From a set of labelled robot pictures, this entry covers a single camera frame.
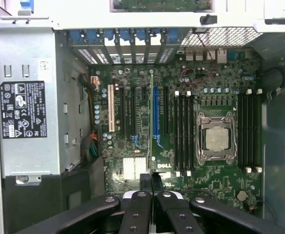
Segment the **grey power supply unit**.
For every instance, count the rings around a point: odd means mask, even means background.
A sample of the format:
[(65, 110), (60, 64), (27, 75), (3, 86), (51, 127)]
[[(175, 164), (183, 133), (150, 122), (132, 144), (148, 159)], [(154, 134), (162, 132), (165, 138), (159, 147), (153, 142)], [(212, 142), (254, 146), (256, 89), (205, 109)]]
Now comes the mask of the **grey power supply unit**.
[(2, 175), (60, 174), (56, 37), (50, 28), (0, 29)]

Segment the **black plastic shroud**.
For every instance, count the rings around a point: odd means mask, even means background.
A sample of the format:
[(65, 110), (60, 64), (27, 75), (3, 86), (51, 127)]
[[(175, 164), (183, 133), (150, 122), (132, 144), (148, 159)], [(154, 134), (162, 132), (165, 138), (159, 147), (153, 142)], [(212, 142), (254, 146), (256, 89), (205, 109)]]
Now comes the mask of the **black plastic shroud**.
[(97, 158), (64, 175), (44, 175), (35, 185), (3, 180), (5, 234), (14, 234), (105, 193), (104, 160)]

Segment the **blue card retainer clips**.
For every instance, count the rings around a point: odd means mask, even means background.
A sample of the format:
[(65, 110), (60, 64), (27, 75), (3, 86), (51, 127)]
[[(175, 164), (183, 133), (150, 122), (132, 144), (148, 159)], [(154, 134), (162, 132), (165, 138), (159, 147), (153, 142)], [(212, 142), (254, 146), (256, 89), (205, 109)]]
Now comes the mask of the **blue card retainer clips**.
[(150, 44), (155, 37), (159, 37), (160, 43), (178, 44), (182, 33), (178, 28), (72, 29), (69, 30), (69, 37), (76, 45), (103, 45), (105, 41), (135, 44), (136, 40)]

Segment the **white power connector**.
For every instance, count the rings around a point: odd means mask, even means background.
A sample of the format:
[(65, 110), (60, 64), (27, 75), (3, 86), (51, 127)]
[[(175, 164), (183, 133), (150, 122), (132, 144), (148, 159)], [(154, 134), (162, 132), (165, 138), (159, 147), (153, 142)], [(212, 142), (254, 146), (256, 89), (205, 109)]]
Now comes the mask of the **white power connector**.
[(99, 87), (100, 87), (100, 79), (99, 79), (99, 76), (90, 76), (90, 82), (91, 84), (94, 86), (94, 89), (96, 91), (99, 90)]

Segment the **CPU socket with processor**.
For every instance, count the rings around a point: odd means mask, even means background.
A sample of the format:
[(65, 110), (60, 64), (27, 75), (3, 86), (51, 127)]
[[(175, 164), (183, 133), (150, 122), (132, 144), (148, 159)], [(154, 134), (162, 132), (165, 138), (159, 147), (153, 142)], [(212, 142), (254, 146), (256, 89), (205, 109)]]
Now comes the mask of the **CPU socket with processor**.
[[(201, 160), (205, 164), (210, 161), (224, 161), (226, 164), (231, 165), (235, 160), (235, 146), (234, 146), (234, 133), (232, 131), (233, 118), (232, 112), (229, 111), (225, 116), (209, 117), (205, 114), (201, 117), (200, 126), (200, 148), (201, 148)], [(206, 130), (213, 128), (214, 126), (220, 126), (229, 130), (229, 147), (225, 150), (215, 152), (206, 149)]]

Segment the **silver chipset heatsink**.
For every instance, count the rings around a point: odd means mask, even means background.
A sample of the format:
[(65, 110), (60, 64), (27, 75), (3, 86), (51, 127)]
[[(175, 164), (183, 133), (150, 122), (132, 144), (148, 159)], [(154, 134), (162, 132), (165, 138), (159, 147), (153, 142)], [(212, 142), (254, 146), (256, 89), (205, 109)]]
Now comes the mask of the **silver chipset heatsink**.
[(140, 178), (140, 174), (147, 171), (145, 157), (123, 158), (123, 176), (125, 180), (135, 180)]

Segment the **graphics card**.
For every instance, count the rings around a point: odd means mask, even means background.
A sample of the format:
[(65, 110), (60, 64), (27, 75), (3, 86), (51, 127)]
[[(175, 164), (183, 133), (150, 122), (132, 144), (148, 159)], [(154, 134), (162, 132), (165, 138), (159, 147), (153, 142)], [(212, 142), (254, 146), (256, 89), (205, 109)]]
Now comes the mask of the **graphics card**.
[(115, 0), (128, 12), (211, 12), (213, 0)]

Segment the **CPU smeared metal lid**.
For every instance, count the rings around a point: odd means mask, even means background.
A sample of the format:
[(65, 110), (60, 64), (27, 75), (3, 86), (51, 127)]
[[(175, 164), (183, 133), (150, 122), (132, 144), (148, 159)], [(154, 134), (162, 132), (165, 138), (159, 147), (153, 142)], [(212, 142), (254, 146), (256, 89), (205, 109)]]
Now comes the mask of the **CPU smeared metal lid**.
[(229, 147), (229, 130), (214, 126), (206, 130), (206, 149), (219, 152)]

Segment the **green motherboard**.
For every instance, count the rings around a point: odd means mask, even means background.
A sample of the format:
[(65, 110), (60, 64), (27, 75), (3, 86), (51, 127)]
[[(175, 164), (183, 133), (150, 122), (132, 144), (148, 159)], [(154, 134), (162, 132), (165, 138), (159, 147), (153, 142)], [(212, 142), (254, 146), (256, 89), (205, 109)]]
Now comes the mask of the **green motherboard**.
[[(186, 198), (195, 195), (208, 195), (227, 203), (242, 211), (257, 211), (261, 197), (261, 173), (256, 171), (257, 162), (257, 120), (256, 91), (259, 88), (260, 58), (251, 49), (227, 50), (227, 63), (217, 61), (186, 61), (186, 55), (179, 55), (171, 63), (163, 65), (120, 65), (97, 67), (92, 76), (99, 76), (100, 87), (94, 94), (95, 130), (92, 138), (95, 146), (90, 152), (101, 156), (104, 160), (105, 191), (123, 196), (129, 190), (139, 188), (139, 179), (125, 180), (123, 176), (123, 158), (145, 157), (146, 173), (158, 172), (165, 190), (180, 192)], [(160, 92), (160, 140), (163, 149), (157, 146), (154, 139), (153, 169), (150, 171), (150, 81), (154, 73), (154, 86)], [(108, 85), (114, 85), (115, 131), (109, 132), (108, 122)], [(143, 101), (141, 88), (148, 89), (148, 100)], [(169, 133), (164, 134), (163, 87), (169, 88)], [(121, 134), (120, 88), (125, 89), (126, 98), (126, 135)], [(131, 88), (135, 87), (136, 133), (139, 137), (140, 149), (135, 148), (131, 139)], [(174, 162), (174, 92), (183, 97), (183, 171), (175, 170)], [(196, 115), (203, 112), (209, 117), (225, 116), (229, 111), (237, 111), (238, 95), (243, 94), (243, 158), (244, 168), (224, 161), (210, 161), (203, 166), (196, 158), (196, 129), (194, 170), (185, 169), (185, 96), (193, 96), (194, 127)], [(250, 111), (249, 97), (254, 95), (254, 168), (250, 164), (250, 145), (248, 163), (251, 173), (245, 170), (245, 128), (244, 128), (244, 95), (248, 95), (248, 114)], [(179, 143), (179, 100), (178, 100), (178, 143)], [(241, 202), (236, 192), (244, 190), (248, 198)]]

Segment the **black expansion slot blue latch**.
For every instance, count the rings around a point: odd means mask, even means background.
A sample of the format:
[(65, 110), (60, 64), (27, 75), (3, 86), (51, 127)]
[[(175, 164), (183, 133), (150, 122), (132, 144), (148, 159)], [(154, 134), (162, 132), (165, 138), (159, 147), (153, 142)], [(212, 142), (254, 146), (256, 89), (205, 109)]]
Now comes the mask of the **black expansion slot blue latch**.
[(136, 104), (135, 104), (135, 87), (131, 88), (131, 139), (134, 142), (135, 148), (140, 149), (139, 137), (136, 133)]

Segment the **black case lock tab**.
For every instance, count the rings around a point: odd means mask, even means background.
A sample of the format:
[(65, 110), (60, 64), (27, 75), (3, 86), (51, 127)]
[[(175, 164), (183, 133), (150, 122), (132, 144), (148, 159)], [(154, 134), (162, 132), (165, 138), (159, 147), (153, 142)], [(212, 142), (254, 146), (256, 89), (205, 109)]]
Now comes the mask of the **black case lock tab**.
[(205, 16), (200, 17), (201, 25), (210, 25), (210, 24), (217, 24), (217, 16), (206, 14)]

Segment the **long black expansion slot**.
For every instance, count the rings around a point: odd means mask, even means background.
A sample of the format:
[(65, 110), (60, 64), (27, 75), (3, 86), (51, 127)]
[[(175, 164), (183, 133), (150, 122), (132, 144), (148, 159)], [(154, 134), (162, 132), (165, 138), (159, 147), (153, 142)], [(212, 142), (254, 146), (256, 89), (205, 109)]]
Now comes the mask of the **long black expansion slot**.
[(169, 133), (169, 88), (163, 87), (164, 134)]
[(121, 134), (126, 135), (126, 98), (125, 89), (120, 88), (120, 117), (121, 117)]

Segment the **white PCI expansion slot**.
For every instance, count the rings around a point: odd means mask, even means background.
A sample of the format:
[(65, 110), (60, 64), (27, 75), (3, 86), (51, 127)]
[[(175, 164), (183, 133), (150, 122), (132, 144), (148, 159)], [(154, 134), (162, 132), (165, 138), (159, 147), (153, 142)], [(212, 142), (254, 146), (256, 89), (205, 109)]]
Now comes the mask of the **white PCI expansion slot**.
[(114, 113), (114, 85), (108, 85), (108, 122), (109, 132), (115, 131), (115, 113)]

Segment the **silver network port block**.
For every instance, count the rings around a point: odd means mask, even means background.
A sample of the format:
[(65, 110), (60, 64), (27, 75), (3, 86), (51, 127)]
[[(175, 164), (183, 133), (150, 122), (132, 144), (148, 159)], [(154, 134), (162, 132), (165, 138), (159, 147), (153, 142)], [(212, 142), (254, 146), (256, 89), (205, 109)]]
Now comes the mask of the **silver network port block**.
[(218, 64), (227, 63), (227, 49), (219, 48), (217, 50), (216, 61)]

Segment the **metal socket locking lever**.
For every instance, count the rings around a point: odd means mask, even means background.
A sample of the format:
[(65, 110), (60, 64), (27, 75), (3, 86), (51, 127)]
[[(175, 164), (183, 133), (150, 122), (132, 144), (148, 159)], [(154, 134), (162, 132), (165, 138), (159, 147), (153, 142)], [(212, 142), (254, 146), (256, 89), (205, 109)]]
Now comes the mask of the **metal socket locking lever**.
[(237, 140), (237, 137), (238, 137), (238, 130), (237, 130), (237, 111), (232, 111), (232, 118), (233, 118), (233, 128), (232, 128), (232, 131), (234, 133), (234, 146), (235, 146), (235, 165), (237, 165), (238, 163), (238, 140)]
[(200, 126), (201, 126), (201, 117), (204, 114), (202, 112), (198, 112), (196, 115), (196, 158), (197, 163), (202, 166), (204, 165), (203, 161), (201, 160), (201, 148), (200, 148)]

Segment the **blue case release latch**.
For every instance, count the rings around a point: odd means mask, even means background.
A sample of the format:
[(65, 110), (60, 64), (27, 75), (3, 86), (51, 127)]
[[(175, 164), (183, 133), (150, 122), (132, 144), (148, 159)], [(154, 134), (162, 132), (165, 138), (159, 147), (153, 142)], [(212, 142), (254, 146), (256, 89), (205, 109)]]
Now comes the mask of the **blue case release latch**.
[(19, 0), (21, 10), (34, 13), (34, 0)]

